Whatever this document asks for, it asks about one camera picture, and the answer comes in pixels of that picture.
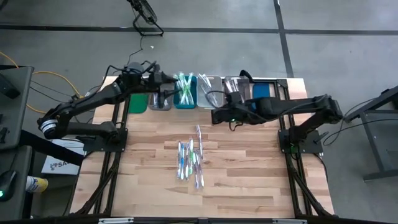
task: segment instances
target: concrete floor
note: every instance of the concrete floor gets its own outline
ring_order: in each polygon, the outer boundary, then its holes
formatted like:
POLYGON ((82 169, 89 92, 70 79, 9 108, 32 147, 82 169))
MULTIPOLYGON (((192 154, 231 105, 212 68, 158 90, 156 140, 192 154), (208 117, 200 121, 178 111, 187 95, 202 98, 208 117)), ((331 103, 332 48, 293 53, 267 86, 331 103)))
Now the concrete floor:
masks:
MULTIPOLYGON (((286 29, 398 30, 395 0, 280 0, 286 29)), ((149 0, 159 25, 178 28, 277 29, 273 0, 149 0)), ((125 0, 12 0, 0 12, 2 24, 131 27, 125 0)), ((108 65, 122 66, 139 49, 135 32, 50 32, 0 30, 0 50, 19 65, 68 77, 84 93, 97 85, 108 65)), ((343 112, 398 83, 396 35, 287 35, 294 77, 304 78, 309 96, 327 93, 343 112)), ((167 73, 200 72, 286 77, 279 34, 168 32, 145 38, 133 61, 157 60, 167 73)), ((0 63, 9 62, 0 57, 0 63)), ((66 93, 56 77, 35 75, 41 84, 66 93)), ((39 88, 59 100, 66 97, 39 88)), ((57 102, 32 92, 29 103, 48 110, 57 102)), ((24 128, 36 134, 40 115, 27 110, 24 128)), ((79 118, 88 120, 92 114, 79 118)), ((324 125, 321 131, 336 131, 324 125)), ((335 213, 345 218, 397 222, 398 178, 364 183, 377 166, 362 127, 342 133, 324 147, 335 213)), ((44 193, 38 215, 60 215, 70 188, 44 193)))

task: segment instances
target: cable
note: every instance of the cable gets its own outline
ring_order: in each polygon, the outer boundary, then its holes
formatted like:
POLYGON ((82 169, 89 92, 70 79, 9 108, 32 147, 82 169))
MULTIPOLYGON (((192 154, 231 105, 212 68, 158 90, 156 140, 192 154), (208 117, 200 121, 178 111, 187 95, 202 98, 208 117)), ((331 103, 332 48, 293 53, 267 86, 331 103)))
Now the cable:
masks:
POLYGON ((297 159, 293 156, 293 154, 291 154, 290 156, 292 157, 292 159, 297 160, 297 159))
POLYGON ((6 54, 4 54, 3 52, 0 52, 1 55, 3 55, 6 59, 10 60, 10 62, 12 62, 15 67, 19 68, 17 63, 15 63, 15 61, 13 59, 11 59, 10 57, 8 57, 6 54))
POLYGON ((74 192, 74 190, 76 189, 78 179, 79 179, 79 176, 76 175, 75 183, 73 184, 72 189, 70 190, 70 194, 69 194, 67 206, 65 207, 65 209, 64 209, 64 211, 63 211, 63 213, 62 213, 62 216, 65 216, 66 213, 67 213, 67 211, 68 211, 68 207, 69 207, 70 202, 72 201, 73 192, 74 192))
POLYGON ((231 124, 232 124, 232 121, 228 122, 229 130, 235 131, 236 127, 239 127, 239 126, 242 126, 242 125, 243 125, 243 122, 242 122, 242 123, 238 123, 238 122, 237 122, 237 124, 235 124, 234 129, 232 129, 231 124))
POLYGON ((92 119, 93 119, 93 118, 90 118, 90 119, 86 122, 86 124, 88 124, 92 119))
POLYGON ((40 83, 38 83, 38 82, 35 82, 35 81, 33 81, 33 80, 31 80, 31 82, 32 82, 32 83, 36 83, 36 84, 38 84, 39 86, 44 87, 44 88, 46 88, 46 89, 52 90, 52 91, 54 91, 54 92, 56 92, 56 93, 62 94, 62 95, 64 95, 64 96, 72 97, 71 95, 68 95, 68 94, 66 94, 66 93, 62 93, 62 92, 60 92, 60 91, 58 91, 58 90, 54 90, 53 88, 47 87, 47 86, 42 85, 42 84, 40 84, 40 83))
POLYGON ((64 80, 73 88, 73 91, 75 91, 75 93, 77 94, 77 96, 79 96, 80 98, 83 97, 83 96, 80 95, 80 93, 79 93, 79 91, 76 89, 76 87, 69 81, 69 79, 67 79, 67 78, 64 77, 63 75, 60 75, 60 74, 55 73, 55 72, 48 72, 48 71, 39 71, 39 72, 34 72, 33 74, 34 74, 34 75, 35 75, 35 74, 51 74, 51 75, 58 76, 58 77, 64 79, 64 80))
POLYGON ((369 123, 378 122, 378 121, 398 121, 398 119, 379 119, 379 120, 368 121, 368 122, 365 122, 365 123, 361 123, 361 124, 357 124, 357 125, 350 126, 350 127, 347 127, 347 128, 343 128, 343 129, 341 129, 341 130, 339 130, 339 131, 337 131, 335 133, 332 133, 325 140, 323 140, 323 145, 324 146, 329 146, 329 144, 325 144, 325 142, 326 142, 326 140, 328 140, 330 137, 334 136, 335 134, 339 134, 340 132, 345 131, 345 130, 350 129, 350 128, 355 128, 355 127, 358 127, 360 125, 369 124, 369 123))
POLYGON ((12 162, 11 162, 9 170, 11 170, 12 167, 14 167, 14 163, 15 163, 15 160, 17 160, 17 156, 18 156, 18 150, 15 150, 14 157, 12 158, 12 162))
POLYGON ((214 108, 216 108, 216 109, 220 109, 220 108, 221 108, 220 106, 216 106, 216 105, 209 99, 209 94, 210 94, 210 93, 223 93, 224 95, 228 95, 228 93, 225 92, 225 91, 211 90, 211 91, 209 91, 209 92, 207 92, 207 93, 205 94, 205 97, 206 97, 207 102, 209 102, 209 104, 210 104, 212 107, 214 107, 214 108))
POLYGON ((376 98, 372 98, 372 99, 370 99, 370 100, 366 100, 366 101, 364 101, 364 102, 358 103, 357 105, 355 105, 355 106, 353 106, 352 108, 350 108, 350 109, 344 114, 343 120, 341 120, 340 128, 339 128, 339 131, 338 131, 338 134, 336 135, 336 137, 335 137, 331 142, 329 142, 328 144, 325 144, 325 141, 323 141, 323 145, 324 145, 324 146, 330 146, 330 145, 332 145, 332 144, 337 140, 338 136, 340 135, 341 129, 343 128, 344 118, 347 117, 347 115, 348 115, 348 113, 349 113, 350 111, 352 111, 352 110, 355 109, 356 107, 358 107, 358 106, 360 106, 360 105, 362 105, 362 104, 364 104, 364 103, 370 102, 370 101, 372 101, 372 100, 374 100, 374 99, 376 99, 376 98))
POLYGON ((59 103, 63 103, 62 101, 60 101, 60 100, 57 100, 57 99, 54 99, 54 98, 52 98, 51 96, 48 96, 47 94, 45 94, 45 93, 42 93, 41 91, 39 91, 39 90, 36 90, 35 88, 33 88, 33 87, 31 87, 31 86, 30 86, 29 88, 31 88, 32 90, 36 91, 37 93, 40 93, 41 95, 44 95, 44 96, 46 96, 46 97, 50 98, 51 100, 57 101, 57 102, 59 102, 59 103))
POLYGON ((74 116, 74 118, 76 119, 77 123, 80 123, 79 119, 77 119, 77 116, 74 116))
POLYGON ((328 178, 328 170, 327 170, 327 168, 326 168, 325 162, 323 161, 323 159, 322 159, 318 154, 316 154, 316 153, 313 153, 313 154, 314 154, 314 156, 318 157, 319 161, 322 163, 323 169, 325 170, 326 181, 328 182, 328 181, 329 181, 329 178, 328 178))
POLYGON ((106 80, 106 77, 108 76, 108 72, 109 72, 109 69, 110 68, 114 68, 114 69, 116 69, 116 70, 119 70, 119 71, 122 71, 122 69, 120 69, 120 68, 116 68, 115 66, 113 66, 113 65, 110 65, 110 66, 108 66, 108 68, 106 69, 106 73, 105 73, 105 76, 104 76, 104 78, 102 79, 102 82, 101 82, 101 84, 100 85, 98 85, 98 88, 95 90, 95 92, 93 93, 93 94, 90 94, 89 96, 87 96, 87 97, 84 97, 84 99, 82 100, 82 101, 80 101, 79 103, 77 103, 76 105, 79 105, 80 103, 83 103, 83 102, 85 102, 85 101, 87 101, 87 100, 89 100, 89 99, 91 99, 94 95, 96 95, 97 94, 97 92, 101 89, 101 86, 103 86, 104 85, 104 82, 105 82, 105 80, 106 80))
POLYGON ((129 60, 127 61, 127 65, 130 64, 130 60, 131 60, 131 56, 135 55, 136 53, 140 52, 141 50, 143 50, 142 48, 142 39, 144 38, 144 36, 141 36, 141 39, 139 41, 139 50, 137 50, 136 52, 132 53, 131 55, 129 55, 129 60))
MULTIPOLYGON (((19 68, 18 64, 15 63, 15 61, 13 59, 11 59, 10 57, 8 57, 6 54, 4 54, 3 52, 0 51, 0 54, 4 57, 6 57, 8 60, 10 60, 10 62, 12 62, 16 68, 19 68)), ((79 91, 77 91, 77 89, 75 88, 75 86, 67 79, 65 78, 63 75, 57 74, 55 72, 34 72, 33 74, 40 74, 40 73, 46 73, 46 74, 52 74, 52 75, 56 75, 62 79, 64 79, 65 81, 67 81, 67 83, 69 83, 69 85, 73 88, 73 90, 76 92, 76 94, 81 98, 82 96, 80 95, 79 91)), ((26 104, 26 106, 31 109, 32 111, 38 112, 38 113, 42 113, 42 114, 46 114, 46 112, 41 111, 41 110, 37 110, 35 108, 33 108, 31 105, 26 104)))

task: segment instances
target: teal bin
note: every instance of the teal bin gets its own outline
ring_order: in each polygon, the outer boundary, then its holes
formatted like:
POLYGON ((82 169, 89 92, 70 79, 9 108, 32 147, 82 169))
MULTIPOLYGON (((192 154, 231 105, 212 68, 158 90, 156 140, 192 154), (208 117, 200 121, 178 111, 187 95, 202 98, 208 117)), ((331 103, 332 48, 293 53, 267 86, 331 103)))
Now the teal bin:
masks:
POLYGON ((180 104, 180 95, 174 95, 174 105, 177 109, 194 109, 197 106, 197 78, 192 76, 191 79, 191 94, 193 98, 193 105, 181 105, 180 104))

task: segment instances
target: wooden tabletop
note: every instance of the wooden tabletop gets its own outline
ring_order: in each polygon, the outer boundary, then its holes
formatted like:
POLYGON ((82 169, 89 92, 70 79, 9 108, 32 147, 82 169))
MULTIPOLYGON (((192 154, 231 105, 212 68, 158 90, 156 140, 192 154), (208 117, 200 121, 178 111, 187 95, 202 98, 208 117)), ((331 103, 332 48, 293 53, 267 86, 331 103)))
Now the wooden tabletop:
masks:
MULTIPOLYGON (((108 77, 105 84, 114 79, 108 77)), ((287 81, 291 99, 307 97, 301 78, 287 81)), ((93 122, 110 121, 112 113, 113 105, 97 108, 93 122)), ((277 141, 279 122, 244 125, 231 132, 226 123, 211 125, 210 117, 209 110, 199 108, 170 111, 148 108, 145 113, 129 115, 129 136, 121 158, 112 216, 294 216, 285 158, 277 141), (176 179, 177 142, 193 138, 197 143, 197 124, 201 127, 205 157, 202 190, 194 188, 194 178, 189 182, 176 179)), ((296 115, 296 124, 308 117, 309 114, 296 115)), ((71 212, 81 208, 97 187, 103 157, 103 152, 95 152, 83 161, 71 212)), ((325 209, 333 213, 322 164, 311 154, 303 155, 303 163, 308 187, 325 209)), ((108 189, 104 192, 107 199, 108 189)), ((302 192, 297 192, 304 211, 302 192)))

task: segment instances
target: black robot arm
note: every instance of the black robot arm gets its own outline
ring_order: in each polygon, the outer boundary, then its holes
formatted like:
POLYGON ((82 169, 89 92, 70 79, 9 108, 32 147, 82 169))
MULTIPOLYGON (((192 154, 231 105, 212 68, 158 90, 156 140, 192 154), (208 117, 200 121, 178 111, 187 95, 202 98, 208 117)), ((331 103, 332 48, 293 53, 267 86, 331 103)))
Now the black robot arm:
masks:
POLYGON ((239 92, 229 93, 227 103, 211 111, 211 122, 237 122, 262 124, 279 119, 285 114, 315 113, 300 126, 289 128, 290 142, 297 144, 308 133, 328 123, 336 124, 343 118, 336 100, 328 95, 299 100, 279 100, 277 98, 256 98, 242 102, 239 92))
POLYGON ((160 72, 160 67, 156 62, 149 65, 145 70, 142 67, 141 69, 124 67, 120 71, 121 74, 117 79, 101 91, 84 98, 61 103, 47 112, 43 118, 38 119, 37 124, 44 136, 47 139, 58 139, 67 134, 85 134, 118 141, 118 130, 110 121, 102 124, 84 124, 70 123, 70 120, 78 114, 99 106, 121 103, 135 93, 158 93, 160 96, 158 97, 158 105, 162 107, 164 99, 178 92, 178 90, 160 92, 161 84, 173 83, 176 79, 160 72), (142 75, 145 73, 149 73, 148 78, 143 78, 142 75))

